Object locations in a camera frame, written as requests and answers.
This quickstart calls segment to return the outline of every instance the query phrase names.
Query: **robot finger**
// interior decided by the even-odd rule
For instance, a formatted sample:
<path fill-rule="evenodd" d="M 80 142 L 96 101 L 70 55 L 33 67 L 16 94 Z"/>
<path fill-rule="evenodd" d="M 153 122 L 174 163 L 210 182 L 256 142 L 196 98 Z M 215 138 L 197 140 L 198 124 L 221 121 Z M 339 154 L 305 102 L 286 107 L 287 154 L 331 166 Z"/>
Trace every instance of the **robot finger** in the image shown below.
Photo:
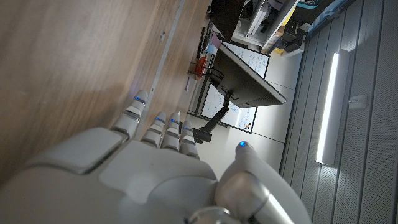
<path fill-rule="evenodd" d="M 127 135 L 128 139 L 132 139 L 136 133 L 147 98 L 148 94 L 145 90 L 138 91 L 131 105 L 123 111 L 111 129 L 122 132 Z"/>

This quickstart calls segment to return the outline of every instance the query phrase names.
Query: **white robotic arm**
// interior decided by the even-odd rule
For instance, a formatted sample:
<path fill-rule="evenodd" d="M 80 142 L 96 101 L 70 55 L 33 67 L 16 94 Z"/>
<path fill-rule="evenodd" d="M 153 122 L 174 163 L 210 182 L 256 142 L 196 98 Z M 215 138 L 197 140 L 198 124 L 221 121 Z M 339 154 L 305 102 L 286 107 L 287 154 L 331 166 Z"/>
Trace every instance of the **white robotic arm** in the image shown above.
<path fill-rule="evenodd" d="M 141 90 L 111 130 L 83 131 L 28 161 L 0 189 L 0 223 L 310 223 L 247 142 L 218 181 L 189 121 L 179 134 L 177 113 L 160 112 L 132 140 L 146 99 Z"/>

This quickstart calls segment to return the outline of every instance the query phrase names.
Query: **shelf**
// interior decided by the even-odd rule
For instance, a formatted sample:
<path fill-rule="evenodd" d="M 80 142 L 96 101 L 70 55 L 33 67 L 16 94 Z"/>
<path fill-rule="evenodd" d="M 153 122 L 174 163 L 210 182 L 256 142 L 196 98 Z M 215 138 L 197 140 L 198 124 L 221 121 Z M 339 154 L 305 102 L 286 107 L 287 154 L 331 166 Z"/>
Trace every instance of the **shelf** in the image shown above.
<path fill-rule="evenodd" d="M 267 45 L 269 39 L 277 32 L 277 30 L 290 14 L 290 12 L 294 10 L 294 7 L 297 5 L 298 2 L 299 0 L 286 0 L 284 6 L 280 10 L 279 15 L 277 16 L 277 19 L 270 26 L 270 28 L 266 30 L 265 33 L 259 32 L 261 29 L 260 26 L 260 28 L 258 28 L 257 32 L 254 35 L 247 34 L 250 26 L 250 21 L 241 19 L 242 25 L 241 27 L 237 26 L 235 28 L 233 38 L 264 48 Z"/>

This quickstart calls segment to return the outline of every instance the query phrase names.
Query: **white wall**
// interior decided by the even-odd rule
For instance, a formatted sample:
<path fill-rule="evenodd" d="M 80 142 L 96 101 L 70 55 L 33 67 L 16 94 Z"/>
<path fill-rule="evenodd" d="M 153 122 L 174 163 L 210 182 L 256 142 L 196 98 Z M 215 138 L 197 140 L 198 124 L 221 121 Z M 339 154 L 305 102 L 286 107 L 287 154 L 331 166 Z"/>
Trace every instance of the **white wall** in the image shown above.
<path fill-rule="evenodd" d="M 249 142 L 261 159 L 279 171 L 301 57 L 302 54 L 298 54 L 284 58 L 271 53 L 266 80 L 285 96 L 287 102 L 284 105 L 263 106 L 258 109 L 253 127 L 253 132 L 258 134 L 217 126 L 211 132 L 213 137 L 210 143 L 197 144 L 200 160 L 209 163 L 217 178 L 235 160 L 235 147 L 241 141 Z M 188 116 L 187 119 L 194 128 L 203 127 L 207 122 L 193 116 Z"/>

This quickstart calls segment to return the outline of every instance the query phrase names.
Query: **computer monitor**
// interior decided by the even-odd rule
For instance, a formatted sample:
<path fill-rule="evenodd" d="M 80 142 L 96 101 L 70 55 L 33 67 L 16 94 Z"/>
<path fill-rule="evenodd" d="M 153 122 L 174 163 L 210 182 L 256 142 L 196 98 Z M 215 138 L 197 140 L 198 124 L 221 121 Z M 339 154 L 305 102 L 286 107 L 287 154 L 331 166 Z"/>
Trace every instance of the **computer monitor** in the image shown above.
<path fill-rule="evenodd" d="M 274 87 L 243 62 L 227 46 L 221 44 L 213 63 L 211 83 L 240 108 L 281 105 L 286 102 Z"/>

